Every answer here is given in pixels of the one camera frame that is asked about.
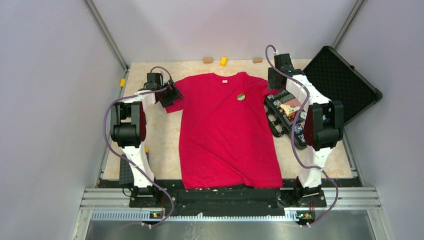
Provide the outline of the white round pin brooch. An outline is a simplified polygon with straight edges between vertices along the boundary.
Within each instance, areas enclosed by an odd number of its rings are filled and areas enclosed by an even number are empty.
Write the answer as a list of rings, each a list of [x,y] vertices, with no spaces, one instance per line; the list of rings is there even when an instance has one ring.
[[[243,101],[246,98],[246,95],[244,93],[240,93],[237,95],[236,99],[238,101]]]

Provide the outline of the red t-shirt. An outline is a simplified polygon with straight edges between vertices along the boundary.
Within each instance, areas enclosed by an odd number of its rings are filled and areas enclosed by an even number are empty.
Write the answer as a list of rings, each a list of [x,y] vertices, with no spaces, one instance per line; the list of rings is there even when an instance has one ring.
[[[204,73],[175,84],[183,98],[165,110],[182,112],[178,151],[186,189],[282,187],[264,106],[274,91],[265,79],[246,72]],[[239,94],[245,94],[243,101],[237,100]]]

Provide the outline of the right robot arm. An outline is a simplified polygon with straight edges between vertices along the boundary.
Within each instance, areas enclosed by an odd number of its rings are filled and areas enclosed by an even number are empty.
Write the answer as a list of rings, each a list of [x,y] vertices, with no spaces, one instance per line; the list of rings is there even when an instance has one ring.
[[[305,111],[303,137],[307,145],[302,170],[295,180],[293,200],[307,206],[318,196],[322,187],[323,168],[328,156],[344,135],[344,107],[341,101],[330,100],[308,80],[300,69],[293,67],[290,54],[274,51],[274,62],[268,70],[268,87],[286,90]]]

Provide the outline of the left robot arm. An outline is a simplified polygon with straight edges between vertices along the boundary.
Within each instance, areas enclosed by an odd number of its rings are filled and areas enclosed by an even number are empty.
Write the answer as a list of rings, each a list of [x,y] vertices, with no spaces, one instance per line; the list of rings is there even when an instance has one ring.
[[[147,137],[146,109],[160,103],[171,106],[183,98],[174,80],[164,81],[161,72],[148,72],[143,88],[134,94],[116,100],[107,111],[110,115],[110,137],[123,151],[121,159],[128,162],[133,182],[132,198],[141,197],[149,207],[160,202],[155,175],[150,168],[145,149]]]

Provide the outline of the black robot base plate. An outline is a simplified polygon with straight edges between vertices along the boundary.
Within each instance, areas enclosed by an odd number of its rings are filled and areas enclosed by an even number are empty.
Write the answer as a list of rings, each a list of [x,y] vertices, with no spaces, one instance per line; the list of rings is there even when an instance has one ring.
[[[300,203],[293,190],[297,186],[294,179],[283,180],[283,189],[253,188],[243,184],[230,187],[186,189],[181,180],[160,179],[157,184],[164,188],[163,193],[156,187],[148,190],[129,188],[131,208],[155,208],[150,214],[158,219],[171,212],[173,217],[268,217],[284,216],[290,207],[328,207],[330,194],[321,192],[306,203]]]

